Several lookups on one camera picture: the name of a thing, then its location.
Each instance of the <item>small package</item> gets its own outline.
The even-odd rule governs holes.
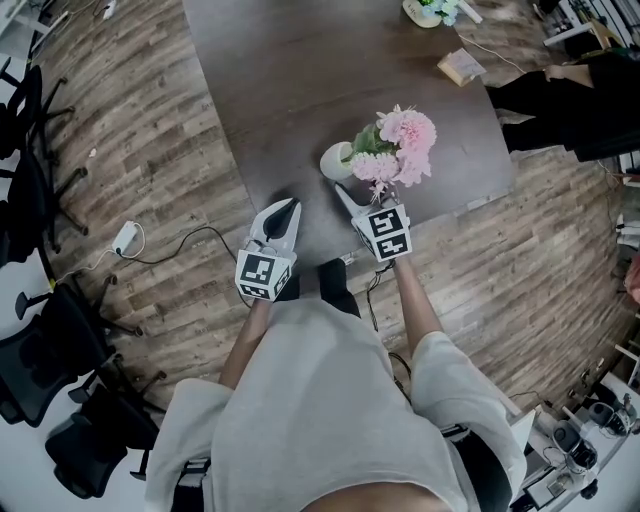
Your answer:
[[[487,72],[464,48],[445,56],[438,62],[438,67],[460,87]]]

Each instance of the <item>green leaf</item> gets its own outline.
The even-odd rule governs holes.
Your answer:
[[[353,142],[354,153],[376,153],[375,129],[374,124],[368,124],[356,135],[356,140]]]

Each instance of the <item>dark wooden table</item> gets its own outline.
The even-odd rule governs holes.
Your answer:
[[[415,106],[438,130],[433,176],[399,186],[413,225],[507,189],[513,169],[489,98],[437,67],[462,43],[421,29],[399,0],[184,0],[211,96],[257,210],[303,205],[303,266],[361,242],[320,173],[330,145],[353,140],[376,112]]]

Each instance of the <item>white t-shirt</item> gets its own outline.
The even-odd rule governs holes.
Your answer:
[[[441,332],[421,340],[412,366],[413,408],[364,321],[319,299],[274,304],[235,391],[195,379],[176,387],[149,462],[146,510],[168,512],[185,462],[208,456],[216,512],[300,512],[373,482],[413,483],[456,512],[477,510],[440,433],[454,424],[492,449],[515,495],[526,462],[486,377]]]

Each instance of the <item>power adapter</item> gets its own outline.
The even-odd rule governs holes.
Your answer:
[[[116,236],[113,244],[111,244],[111,248],[113,252],[119,255],[125,254],[127,248],[133,242],[133,239],[138,234],[138,229],[136,228],[135,222],[128,220],[124,223],[124,226]]]

